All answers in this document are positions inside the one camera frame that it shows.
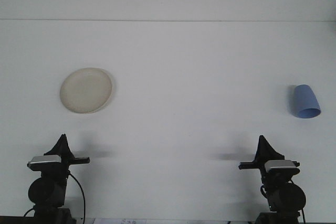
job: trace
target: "plate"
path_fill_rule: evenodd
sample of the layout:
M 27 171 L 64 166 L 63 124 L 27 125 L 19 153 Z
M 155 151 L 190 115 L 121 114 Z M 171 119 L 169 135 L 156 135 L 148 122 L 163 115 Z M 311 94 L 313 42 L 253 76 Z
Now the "plate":
M 63 82 L 60 98 L 63 105 L 76 113 L 92 113 L 108 102 L 112 93 L 109 75 L 99 68 L 82 68 Z

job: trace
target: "blue cup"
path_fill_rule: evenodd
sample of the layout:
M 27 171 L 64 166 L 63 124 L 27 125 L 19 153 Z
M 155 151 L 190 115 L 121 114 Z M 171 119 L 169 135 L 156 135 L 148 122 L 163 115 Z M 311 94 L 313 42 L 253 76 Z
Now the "blue cup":
M 293 106 L 295 116 L 298 118 L 314 118 L 321 114 L 321 109 L 316 96 L 306 84 L 295 87 Z

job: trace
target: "cable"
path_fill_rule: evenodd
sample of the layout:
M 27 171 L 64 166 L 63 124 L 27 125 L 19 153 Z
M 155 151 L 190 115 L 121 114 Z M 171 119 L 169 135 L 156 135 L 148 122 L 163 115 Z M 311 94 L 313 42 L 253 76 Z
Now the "cable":
M 303 223 L 306 224 L 306 218 L 305 218 L 305 213 L 304 213 L 304 210 L 301 209 L 302 211 L 302 218 L 303 218 Z
M 33 211 L 33 210 L 34 210 L 34 209 L 32 208 L 32 209 L 26 211 L 26 213 L 23 215 L 23 217 L 26 217 L 26 215 L 27 215 L 30 211 Z
M 80 190 L 82 191 L 82 195 L 83 195 L 83 201 L 84 201 L 84 217 L 83 217 L 83 224 L 85 224 L 85 209 L 86 209 L 86 204 L 85 204 L 85 195 L 84 195 L 84 191 L 82 186 L 80 185 L 80 183 L 78 182 L 78 180 L 74 177 L 74 175 L 72 175 L 69 171 L 69 175 L 77 182 L 77 184 L 79 185 Z
M 266 193 L 265 193 L 265 191 L 264 191 L 264 185 L 262 185 L 262 186 L 260 187 L 260 192 L 261 192 L 261 194 L 267 199 Z
M 302 212 L 303 223 L 306 224 L 306 218 L 305 218 L 304 210 L 301 209 L 301 212 Z

